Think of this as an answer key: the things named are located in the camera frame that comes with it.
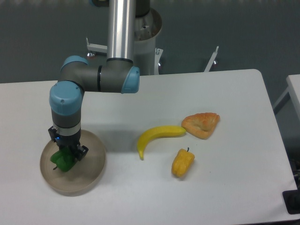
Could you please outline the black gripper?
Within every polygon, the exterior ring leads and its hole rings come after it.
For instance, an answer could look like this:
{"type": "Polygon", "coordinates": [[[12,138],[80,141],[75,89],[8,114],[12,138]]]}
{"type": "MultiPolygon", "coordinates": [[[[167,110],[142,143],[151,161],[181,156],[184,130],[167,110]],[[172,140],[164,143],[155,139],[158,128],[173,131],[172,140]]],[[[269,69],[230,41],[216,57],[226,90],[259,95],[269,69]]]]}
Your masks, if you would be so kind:
{"type": "Polygon", "coordinates": [[[73,146],[72,153],[74,157],[76,160],[81,161],[89,151],[88,147],[80,145],[81,129],[72,135],[62,135],[58,131],[54,126],[48,129],[51,140],[59,146],[59,153],[62,156],[68,156],[70,155],[68,146],[73,146]]]}

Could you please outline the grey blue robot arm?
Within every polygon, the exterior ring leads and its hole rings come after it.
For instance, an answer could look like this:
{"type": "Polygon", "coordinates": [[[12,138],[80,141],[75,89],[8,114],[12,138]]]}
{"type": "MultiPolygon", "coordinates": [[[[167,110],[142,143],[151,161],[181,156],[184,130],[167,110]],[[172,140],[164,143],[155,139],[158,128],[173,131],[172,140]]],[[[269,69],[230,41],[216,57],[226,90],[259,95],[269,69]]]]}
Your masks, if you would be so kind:
{"type": "Polygon", "coordinates": [[[50,89],[53,126],[48,132],[59,149],[67,147],[82,160],[88,148],[80,144],[81,107],[85,92],[136,93],[140,70],[134,59],[135,1],[109,1],[106,65],[92,68],[85,58],[68,57],[61,77],[50,89]]]}

